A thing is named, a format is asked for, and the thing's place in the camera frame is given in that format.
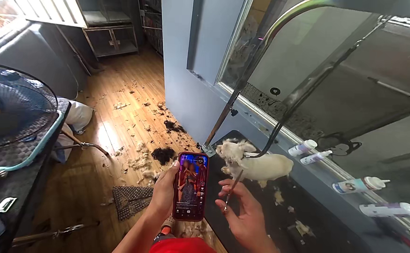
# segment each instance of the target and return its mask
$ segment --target hand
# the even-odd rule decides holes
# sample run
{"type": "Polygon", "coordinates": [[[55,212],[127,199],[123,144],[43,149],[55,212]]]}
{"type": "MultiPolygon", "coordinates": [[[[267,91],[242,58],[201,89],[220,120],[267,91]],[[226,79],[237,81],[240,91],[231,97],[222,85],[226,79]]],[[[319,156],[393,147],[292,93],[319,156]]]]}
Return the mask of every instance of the hand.
{"type": "MultiPolygon", "coordinates": [[[[222,186],[222,190],[218,194],[219,197],[226,196],[234,183],[235,181],[231,179],[220,181],[219,185],[222,186]]],[[[261,204],[241,182],[236,184],[233,195],[239,199],[239,216],[236,216],[229,206],[224,212],[225,202],[223,200],[216,199],[215,203],[225,215],[230,230],[239,243],[251,252],[278,252],[275,244],[267,236],[261,204]]]]}
{"type": "Polygon", "coordinates": [[[172,167],[163,171],[155,183],[152,200],[147,208],[147,212],[159,216],[165,220],[172,213],[174,199],[174,179],[178,172],[180,163],[176,161],[172,167]]]}

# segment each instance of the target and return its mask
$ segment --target black mat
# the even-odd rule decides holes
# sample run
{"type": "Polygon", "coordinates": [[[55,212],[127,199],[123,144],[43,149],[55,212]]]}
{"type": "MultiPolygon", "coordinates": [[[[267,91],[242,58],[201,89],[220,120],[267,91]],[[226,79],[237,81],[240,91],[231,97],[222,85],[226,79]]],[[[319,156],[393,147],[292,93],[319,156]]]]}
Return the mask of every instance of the black mat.
{"type": "MultiPolygon", "coordinates": [[[[213,147],[221,144],[223,140],[232,138],[247,140],[238,131],[233,130],[214,143],[213,147]]],[[[230,178],[229,175],[225,175],[221,171],[224,165],[224,160],[218,155],[210,158],[205,218],[229,253],[247,252],[235,239],[228,227],[228,222],[214,204],[214,200],[218,198],[218,193],[222,188],[218,182],[230,178]]],[[[293,169],[305,168],[294,166],[293,169]]],[[[245,179],[243,183],[261,203],[267,234],[271,236],[281,252],[358,253],[371,251],[354,232],[349,230],[291,178],[284,176],[275,181],[268,181],[267,187],[264,189],[259,186],[257,181],[245,179]],[[277,189],[280,190],[285,200],[281,205],[275,204],[274,194],[277,189]],[[289,212],[288,206],[293,207],[294,212],[289,212]],[[301,221],[304,225],[309,226],[314,236],[300,235],[294,226],[296,221],[301,221]]],[[[239,211],[237,200],[231,198],[229,204],[237,214],[239,211]]]]}
{"type": "Polygon", "coordinates": [[[125,221],[146,208],[152,200],[153,188],[141,186],[115,186],[113,198],[118,220],[125,221]]]}

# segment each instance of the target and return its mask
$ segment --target white bottle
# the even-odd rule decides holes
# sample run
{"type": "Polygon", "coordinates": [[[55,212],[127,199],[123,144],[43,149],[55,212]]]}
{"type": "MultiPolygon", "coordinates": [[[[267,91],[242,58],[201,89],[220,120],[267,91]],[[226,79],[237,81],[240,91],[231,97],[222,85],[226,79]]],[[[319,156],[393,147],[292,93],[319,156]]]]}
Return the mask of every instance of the white bottle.
{"type": "Polygon", "coordinates": [[[382,180],[378,177],[366,176],[363,178],[334,183],[333,189],[341,194],[381,190],[386,187],[385,183],[387,182],[390,182],[390,180],[382,180]]]}
{"type": "Polygon", "coordinates": [[[300,162],[305,164],[305,165],[306,164],[311,164],[311,163],[323,160],[326,156],[330,155],[331,153],[333,153],[333,151],[331,151],[331,150],[315,153],[315,154],[312,154],[310,156],[307,156],[307,157],[304,157],[304,158],[300,159],[300,162]]]}
{"type": "Polygon", "coordinates": [[[288,150],[288,153],[292,156],[298,156],[305,152],[310,151],[311,149],[315,149],[317,147],[316,141],[313,140],[306,140],[295,147],[292,147],[288,150]]]}
{"type": "Polygon", "coordinates": [[[410,204],[405,202],[360,205],[360,211],[369,217],[410,216],[410,204]]]}

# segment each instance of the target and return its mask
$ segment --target electric fan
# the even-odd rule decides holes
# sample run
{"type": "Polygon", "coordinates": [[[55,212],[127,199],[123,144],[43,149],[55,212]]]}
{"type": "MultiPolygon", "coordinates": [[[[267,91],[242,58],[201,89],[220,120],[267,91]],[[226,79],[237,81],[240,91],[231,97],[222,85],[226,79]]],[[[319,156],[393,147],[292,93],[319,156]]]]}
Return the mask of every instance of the electric fan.
{"type": "Polygon", "coordinates": [[[48,129],[28,157],[18,164],[0,166],[0,171],[29,165],[63,116],[55,94],[46,84],[29,74],[0,65],[0,149],[12,149],[19,142],[34,140],[38,133],[48,129]]]}

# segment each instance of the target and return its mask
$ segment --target smartphone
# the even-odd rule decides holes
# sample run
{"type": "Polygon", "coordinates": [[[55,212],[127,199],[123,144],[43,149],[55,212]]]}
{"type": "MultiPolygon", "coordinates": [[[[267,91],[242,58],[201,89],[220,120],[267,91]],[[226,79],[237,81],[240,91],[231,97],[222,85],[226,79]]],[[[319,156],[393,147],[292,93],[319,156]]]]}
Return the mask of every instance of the smartphone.
{"type": "Polygon", "coordinates": [[[204,153],[181,152],[180,169],[174,181],[174,219],[201,221],[205,215],[208,156],[204,153]]]}

